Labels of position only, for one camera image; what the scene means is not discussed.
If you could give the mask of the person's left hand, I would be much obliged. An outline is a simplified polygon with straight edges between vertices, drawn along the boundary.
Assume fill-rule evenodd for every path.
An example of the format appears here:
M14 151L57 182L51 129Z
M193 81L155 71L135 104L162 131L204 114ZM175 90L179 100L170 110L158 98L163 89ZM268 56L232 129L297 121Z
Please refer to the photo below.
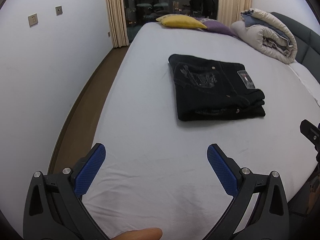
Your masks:
M121 233L112 240L159 240L162 236L163 231L160 228L146 228Z

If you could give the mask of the right forearm black jacket sleeve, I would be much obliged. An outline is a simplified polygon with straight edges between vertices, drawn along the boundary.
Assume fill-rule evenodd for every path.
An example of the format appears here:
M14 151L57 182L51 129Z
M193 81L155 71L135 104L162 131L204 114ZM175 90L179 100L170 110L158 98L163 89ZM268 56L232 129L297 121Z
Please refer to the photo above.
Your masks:
M289 239L319 239L319 165L288 203Z

